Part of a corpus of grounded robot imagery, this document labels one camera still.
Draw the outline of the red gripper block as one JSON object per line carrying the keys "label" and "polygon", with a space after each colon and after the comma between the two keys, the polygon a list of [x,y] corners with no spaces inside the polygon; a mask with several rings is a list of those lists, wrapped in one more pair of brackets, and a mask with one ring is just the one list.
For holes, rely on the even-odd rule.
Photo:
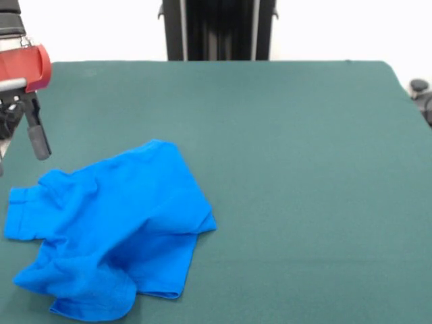
{"label": "red gripper block", "polygon": [[[30,93],[46,88],[51,74],[51,60],[43,45],[1,43],[1,102],[11,101],[21,91]],[[38,160],[46,160],[51,156],[51,148],[39,115],[37,96],[25,96],[22,102],[34,154]]]}

